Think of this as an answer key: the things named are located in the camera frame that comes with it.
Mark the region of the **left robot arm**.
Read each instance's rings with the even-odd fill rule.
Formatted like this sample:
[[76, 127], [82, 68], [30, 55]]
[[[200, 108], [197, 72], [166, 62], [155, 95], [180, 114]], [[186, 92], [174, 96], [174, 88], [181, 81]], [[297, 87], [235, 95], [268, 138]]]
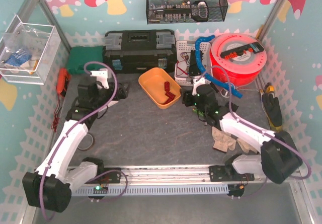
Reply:
[[23, 189], [30, 206], [63, 212], [68, 207], [72, 193], [83, 184], [101, 181], [108, 176], [114, 178], [121, 170], [106, 169], [104, 162], [86, 157], [81, 164], [68, 171], [69, 163], [80, 142], [88, 134], [99, 112], [105, 112], [119, 100], [126, 99], [128, 89], [122, 84], [110, 83], [108, 88], [99, 88], [93, 83], [78, 85], [75, 98], [65, 118], [59, 138], [43, 163], [33, 172], [27, 172]]

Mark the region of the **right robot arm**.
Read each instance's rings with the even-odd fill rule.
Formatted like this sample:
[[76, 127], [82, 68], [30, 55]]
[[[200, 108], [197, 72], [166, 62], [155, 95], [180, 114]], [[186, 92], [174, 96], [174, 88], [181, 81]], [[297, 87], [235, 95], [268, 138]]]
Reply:
[[238, 107], [232, 102], [218, 103], [216, 91], [210, 85], [185, 90], [182, 102], [185, 106], [196, 107], [209, 126], [235, 136], [257, 151], [257, 155], [233, 158], [230, 165], [234, 172], [265, 175], [270, 181], [281, 184], [303, 164], [288, 132], [274, 132], [241, 118], [236, 114]]

